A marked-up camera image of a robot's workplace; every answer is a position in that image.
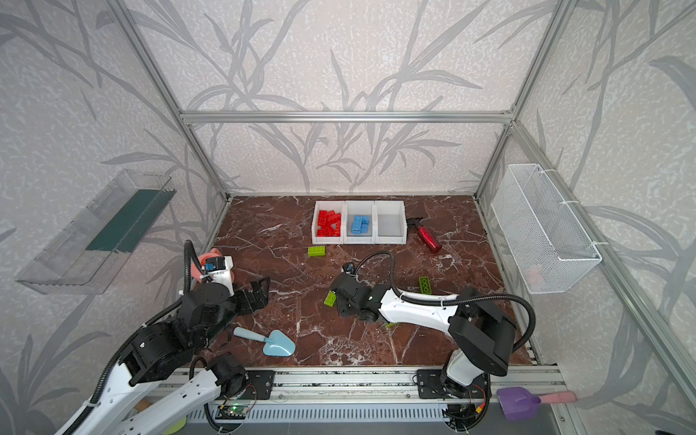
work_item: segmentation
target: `leaf pattern wallpaper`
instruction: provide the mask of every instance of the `leaf pattern wallpaper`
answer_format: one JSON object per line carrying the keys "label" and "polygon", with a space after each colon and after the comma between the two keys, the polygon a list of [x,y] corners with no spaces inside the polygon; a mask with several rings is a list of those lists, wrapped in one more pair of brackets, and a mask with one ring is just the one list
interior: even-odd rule
{"label": "leaf pattern wallpaper", "polygon": [[[555,8],[555,0],[127,4],[188,111],[507,110]],[[483,173],[502,129],[194,127],[229,191],[256,194],[473,193],[471,173]]]}
{"label": "leaf pattern wallpaper", "polygon": [[[53,434],[118,345],[182,284],[225,204],[106,6],[0,5],[0,432]],[[38,294],[17,272],[122,169],[177,190],[104,294]]]}
{"label": "leaf pattern wallpaper", "polygon": [[[696,2],[578,2],[522,116],[611,246],[696,357]],[[489,202],[503,262],[517,271]],[[515,285],[523,283],[515,277]],[[588,433],[696,434],[686,406],[599,270],[534,296],[546,363],[558,363]]]}

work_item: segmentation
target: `purple shovel blade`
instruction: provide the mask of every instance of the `purple shovel blade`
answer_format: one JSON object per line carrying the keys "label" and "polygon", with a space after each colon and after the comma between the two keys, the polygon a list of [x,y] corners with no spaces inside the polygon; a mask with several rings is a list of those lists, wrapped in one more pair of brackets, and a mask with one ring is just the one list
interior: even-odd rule
{"label": "purple shovel blade", "polygon": [[501,388],[498,399],[505,418],[511,421],[534,417],[541,403],[541,399],[522,387]]}

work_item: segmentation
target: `mesh basket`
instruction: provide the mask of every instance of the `mesh basket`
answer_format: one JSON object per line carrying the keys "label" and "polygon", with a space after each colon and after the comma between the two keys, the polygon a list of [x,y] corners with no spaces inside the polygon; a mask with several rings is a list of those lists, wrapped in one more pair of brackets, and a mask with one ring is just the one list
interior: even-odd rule
{"label": "mesh basket", "polygon": [[509,165],[491,206],[529,293],[565,292],[602,261],[537,164]]}

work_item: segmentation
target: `orange plastic object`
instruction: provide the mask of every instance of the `orange plastic object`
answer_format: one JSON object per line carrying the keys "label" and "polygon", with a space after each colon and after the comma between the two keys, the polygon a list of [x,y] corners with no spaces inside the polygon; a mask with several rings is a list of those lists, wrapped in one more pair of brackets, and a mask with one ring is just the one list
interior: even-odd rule
{"label": "orange plastic object", "polygon": [[[205,261],[206,261],[208,258],[222,257],[222,256],[223,256],[223,255],[222,255],[222,252],[220,252],[220,250],[219,250],[218,248],[213,248],[213,249],[210,250],[209,253],[205,253],[205,254],[203,254],[203,255],[199,255],[199,256],[198,256],[198,261],[200,261],[201,264],[205,264]],[[230,271],[230,273],[232,274],[232,282],[234,282],[234,281],[235,281],[235,274],[232,273],[232,271]],[[198,282],[201,282],[201,281],[200,281],[200,272],[198,271],[198,269],[196,268],[196,266],[193,265],[193,262],[191,262],[191,276],[193,276]]]}

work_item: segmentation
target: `blue toy shovel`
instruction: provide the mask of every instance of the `blue toy shovel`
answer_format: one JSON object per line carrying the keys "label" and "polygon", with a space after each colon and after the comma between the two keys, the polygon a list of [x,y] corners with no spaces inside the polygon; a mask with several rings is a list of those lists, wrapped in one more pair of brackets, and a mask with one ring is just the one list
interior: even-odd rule
{"label": "blue toy shovel", "polygon": [[232,333],[237,337],[266,343],[263,346],[263,353],[268,356],[290,356],[295,352],[295,344],[278,329],[272,330],[268,337],[239,326]]}

